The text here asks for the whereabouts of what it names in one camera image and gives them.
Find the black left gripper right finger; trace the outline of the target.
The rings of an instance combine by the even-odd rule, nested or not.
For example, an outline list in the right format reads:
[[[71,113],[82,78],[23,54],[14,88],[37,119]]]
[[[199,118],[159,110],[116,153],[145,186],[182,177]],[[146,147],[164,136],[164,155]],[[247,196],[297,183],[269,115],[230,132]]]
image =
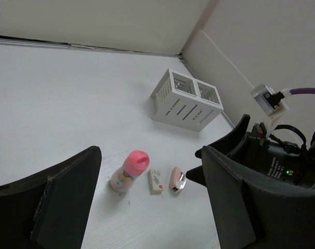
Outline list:
[[[221,248],[315,248],[315,190],[249,169],[210,146],[189,180],[207,188]]]

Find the pink stapler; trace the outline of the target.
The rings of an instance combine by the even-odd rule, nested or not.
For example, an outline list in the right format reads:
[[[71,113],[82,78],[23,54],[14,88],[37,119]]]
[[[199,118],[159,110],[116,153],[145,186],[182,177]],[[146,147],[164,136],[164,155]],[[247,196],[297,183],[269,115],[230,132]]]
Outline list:
[[[175,167],[171,172],[169,188],[173,193],[178,193],[184,189],[186,181],[185,173],[180,168]]]

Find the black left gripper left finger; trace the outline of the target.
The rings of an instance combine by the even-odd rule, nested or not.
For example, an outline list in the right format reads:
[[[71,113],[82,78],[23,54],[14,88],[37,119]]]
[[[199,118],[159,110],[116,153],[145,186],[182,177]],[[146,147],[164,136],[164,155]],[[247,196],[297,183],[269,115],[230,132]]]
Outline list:
[[[0,248],[81,248],[101,162],[91,146],[0,186]]]

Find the pink cap bottle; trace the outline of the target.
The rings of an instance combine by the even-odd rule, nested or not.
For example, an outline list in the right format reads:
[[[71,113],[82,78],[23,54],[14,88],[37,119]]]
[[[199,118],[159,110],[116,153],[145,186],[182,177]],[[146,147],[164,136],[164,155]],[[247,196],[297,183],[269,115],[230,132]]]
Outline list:
[[[146,152],[141,150],[132,151],[122,166],[113,173],[110,179],[111,187],[116,192],[128,191],[135,180],[148,168],[149,163],[150,158]]]

